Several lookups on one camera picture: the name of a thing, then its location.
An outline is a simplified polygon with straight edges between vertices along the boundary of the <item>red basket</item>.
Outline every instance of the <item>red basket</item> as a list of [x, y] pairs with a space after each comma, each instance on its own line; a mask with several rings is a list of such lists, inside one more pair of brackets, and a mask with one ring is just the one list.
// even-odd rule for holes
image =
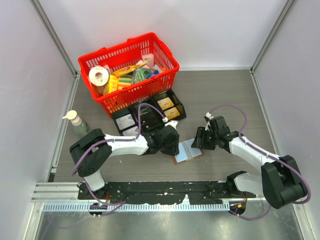
[[[107, 95], [101, 95], [96, 87], [91, 85], [88, 76], [92, 67], [108, 65], [112, 71], [116, 71], [129, 65], [135, 65], [141, 60], [142, 55], [149, 53], [154, 55], [154, 64], [165, 68], [164, 72]], [[110, 117], [116, 111], [172, 88], [176, 72], [179, 70], [179, 64], [169, 48], [153, 32], [129, 38], [126, 42], [116, 46], [103, 47], [79, 57], [78, 62], [82, 78], [90, 89], [92, 98], [102, 105]]]

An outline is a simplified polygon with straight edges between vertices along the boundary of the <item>black organizer box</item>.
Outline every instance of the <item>black organizer box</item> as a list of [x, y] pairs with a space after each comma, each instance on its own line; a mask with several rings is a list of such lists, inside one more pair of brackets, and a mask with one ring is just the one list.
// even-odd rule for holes
[[[173, 106], [169, 107], [165, 110], [162, 110], [160, 105], [158, 104], [158, 101], [165, 99], [165, 98], [170, 98], [171, 101], [173, 102]], [[169, 89], [165, 92], [154, 95], [144, 101], [138, 102], [138, 103], [131, 105], [125, 109], [122, 109], [120, 111], [113, 113], [112, 118], [113, 118], [114, 124], [115, 124], [115, 126], [121, 136], [123, 136], [124, 131], [127, 131], [135, 126], [138, 126], [138, 107], [139, 107], [139, 104], [141, 104], [141, 103], [147, 103], [147, 104], [153, 105], [163, 115], [165, 115], [164, 111], [167, 111], [171, 108], [176, 107], [176, 109], [179, 111], [180, 115], [173, 117], [170, 120], [180, 121], [180, 120], [187, 117], [184, 105], [178, 99], [175, 92], [172, 89]], [[119, 119], [119, 118], [126, 116], [128, 114], [132, 115], [135, 124], [120, 130], [119, 126], [116, 122], [116, 119]], [[160, 116], [160, 114], [156, 110], [154, 110], [152, 107], [149, 107], [146, 105], [141, 106], [140, 118], [141, 118], [141, 131], [144, 133], [150, 133], [150, 132], [153, 132], [154, 130], [159, 130], [159, 129], [163, 128], [165, 125], [165, 123], [162, 121], [162, 117]]]

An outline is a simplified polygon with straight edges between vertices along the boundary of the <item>gray wooden table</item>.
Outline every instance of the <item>gray wooden table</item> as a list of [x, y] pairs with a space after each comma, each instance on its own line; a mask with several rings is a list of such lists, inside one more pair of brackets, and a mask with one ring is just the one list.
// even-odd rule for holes
[[[197, 127], [205, 126], [204, 115], [220, 104], [235, 104], [248, 115], [244, 134], [252, 142], [273, 152], [270, 135], [248, 70], [181, 71], [175, 78], [173, 90], [185, 107], [187, 117], [177, 126], [180, 141], [195, 137]], [[92, 129], [101, 128], [105, 134], [119, 135], [112, 119], [96, 103], [82, 79], [78, 85], [73, 109], [85, 118]], [[231, 131], [239, 130], [244, 123], [240, 112], [230, 107], [218, 109]], [[74, 167], [69, 147], [78, 140], [68, 124], [60, 155], [55, 182], [79, 182], [71, 177]], [[258, 173], [241, 158], [217, 148], [205, 150], [204, 155], [179, 165], [174, 165], [168, 155], [122, 155], [109, 158], [101, 167], [106, 181], [201, 181], [225, 180], [229, 174], [244, 170]]]

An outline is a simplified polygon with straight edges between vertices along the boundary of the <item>white panel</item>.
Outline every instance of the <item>white panel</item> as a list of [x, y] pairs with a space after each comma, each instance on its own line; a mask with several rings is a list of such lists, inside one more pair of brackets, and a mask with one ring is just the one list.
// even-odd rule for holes
[[155, 32], [182, 68], [251, 67], [286, 0], [40, 0], [73, 65]]
[[279, 150], [296, 159], [310, 184], [307, 209], [315, 231], [320, 226], [319, 13], [320, 1], [298, 0], [256, 72]]
[[2, 1], [0, 29], [0, 239], [21, 240], [73, 77], [29, 1]]

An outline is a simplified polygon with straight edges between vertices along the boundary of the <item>toilet paper roll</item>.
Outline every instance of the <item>toilet paper roll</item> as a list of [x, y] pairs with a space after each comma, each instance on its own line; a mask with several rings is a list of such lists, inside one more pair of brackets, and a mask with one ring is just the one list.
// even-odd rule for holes
[[97, 86], [104, 86], [109, 80], [109, 72], [103, 66], [95, 66], [89, 72], [90, 82]]

